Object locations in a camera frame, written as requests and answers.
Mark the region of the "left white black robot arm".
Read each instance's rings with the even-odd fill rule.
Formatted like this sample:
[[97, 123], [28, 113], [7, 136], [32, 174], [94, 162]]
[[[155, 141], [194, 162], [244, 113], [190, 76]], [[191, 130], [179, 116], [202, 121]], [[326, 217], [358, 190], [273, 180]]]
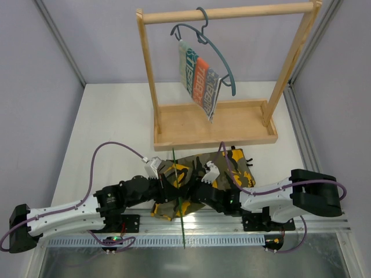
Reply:
[[122, 213], [150, 200], [167, 203], [180, 196], [176, 188], [161, 174], [158, 179], [137, 175], [119, 184], [105, 186], [78, 203], [47, 208], [15, 207], [9, 219], [11, 254], [35, 248], [40, 239], [72, 231], [107, 232], [122, 221]]

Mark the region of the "green wire hanger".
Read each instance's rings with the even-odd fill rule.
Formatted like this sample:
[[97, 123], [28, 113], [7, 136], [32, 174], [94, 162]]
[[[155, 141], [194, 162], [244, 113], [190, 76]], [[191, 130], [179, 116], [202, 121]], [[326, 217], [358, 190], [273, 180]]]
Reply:
[[[180, 189], [179, 181], [178, 181], [178, 174], [177, 174], [177, 161], [175, 157], [174, 148], [172, 148], [172, 156], [173, 156], [173, 165], [174, 165], [174, 173], [175, 173], [175, 182], [177, 190]], [[181, 225], [181, 233], [182, 233], [182, 242], [183, 242], [183, 249], [186, 249], [186, 237], [185, 237], [185, 230], [184, 230], [184, 221], [183, 221], [183, 202], [182, 197], [179, 193], [178, 196], [178, 203], [179, 203], [179, 215], [180, 215], [180, 225]]]

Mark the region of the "camouflage yellow green trousers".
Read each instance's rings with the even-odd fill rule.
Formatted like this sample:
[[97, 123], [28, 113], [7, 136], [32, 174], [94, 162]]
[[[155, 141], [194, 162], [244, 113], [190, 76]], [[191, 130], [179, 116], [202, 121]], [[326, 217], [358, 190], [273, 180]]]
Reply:
[[[206, 163], [212, 161], [218, 168], [220, 175], [211, 185], [219, 190], [227, 190], [233, 185], [241, 188], [253, 188], [256, 181], [251, 173], [249, 160], [245, 158], [242, 149], [232, 148], [227, 151], [201, 153], [176, 159], [179, 192], [183, 202], [183, 216], [194, 213], [207, 205], [194, 201], [194, 192], [204, 183], [201, 181], [206, 173]], [[176, 187], [173, 160], [162, 161], [159, 174], [164, 174], [166, 179]], [[167, 203], [154, 203], [151, 216], [172, 221], [180, 218], [178, 199]]]

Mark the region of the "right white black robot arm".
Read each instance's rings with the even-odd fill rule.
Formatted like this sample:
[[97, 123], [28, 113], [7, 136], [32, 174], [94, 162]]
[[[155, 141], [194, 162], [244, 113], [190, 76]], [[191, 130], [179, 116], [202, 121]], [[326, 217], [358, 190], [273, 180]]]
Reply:
[[241, 188], [229, 179], [221, 190], [199, 182], [191, 200], [218, 213], [240, 217], [249, 231], [277, 231], [295, 217], [339, 217], [346, 188], [331, 175], [294, 169], [290, 177], [261, 187]]

